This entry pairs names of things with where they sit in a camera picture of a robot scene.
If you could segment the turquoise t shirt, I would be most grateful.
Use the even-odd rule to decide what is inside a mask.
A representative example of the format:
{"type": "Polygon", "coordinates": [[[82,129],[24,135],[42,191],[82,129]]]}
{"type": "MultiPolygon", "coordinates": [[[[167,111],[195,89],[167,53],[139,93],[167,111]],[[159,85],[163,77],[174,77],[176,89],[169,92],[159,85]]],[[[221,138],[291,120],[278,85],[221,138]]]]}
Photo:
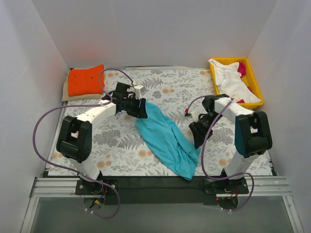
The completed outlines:
{"type": "Polygon", "coordinates": [[[190,181],[195,175],[200,149],[185,138],[177,124],[157,105],[147,102],[146,113],[146,119],[136,120],[140,136],[163,165],[190,181]]]}

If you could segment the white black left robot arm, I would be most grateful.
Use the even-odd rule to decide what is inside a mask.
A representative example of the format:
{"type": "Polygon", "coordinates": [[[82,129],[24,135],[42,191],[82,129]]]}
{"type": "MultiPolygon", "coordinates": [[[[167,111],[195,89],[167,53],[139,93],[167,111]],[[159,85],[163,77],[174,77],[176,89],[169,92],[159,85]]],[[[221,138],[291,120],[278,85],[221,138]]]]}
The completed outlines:
{"type": "Polygon", "coordinates": [[[73,163],[83,186],[92,194],[99,194],[104,187],[100,180],[103,175],[90,158],[93,130],[121,111],[132,117],[147,118],[142,88],[143,85],[132,87],[118,82],[115,90],[102,97],[99,106],[75,117],[66,116],[62,121],[56,150],[73,163]]]}

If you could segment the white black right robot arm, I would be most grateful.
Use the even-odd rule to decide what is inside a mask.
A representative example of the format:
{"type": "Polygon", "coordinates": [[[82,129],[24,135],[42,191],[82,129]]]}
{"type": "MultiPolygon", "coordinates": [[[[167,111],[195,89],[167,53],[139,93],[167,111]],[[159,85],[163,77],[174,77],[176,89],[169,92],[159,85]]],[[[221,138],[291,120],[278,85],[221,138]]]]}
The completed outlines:
{"type": "Polygon", "coordinates": [[[234,103],[227,94],[202,96],[202,106],[206,113],[198,114],[185,109],[185,116],[191,116],[193,122],[189,128],[193,134],[195,148],[205,152],[208,139],[212,136],[212,128],[222,117],[235,125],[234,145],[236,151],[231,162],[219,176],[210,176],[206,172],[203,181],[207,194],[247,193],[245,176],[255,159],[263,155],[272,145],[267,114],[254,112],[234,103]]]}

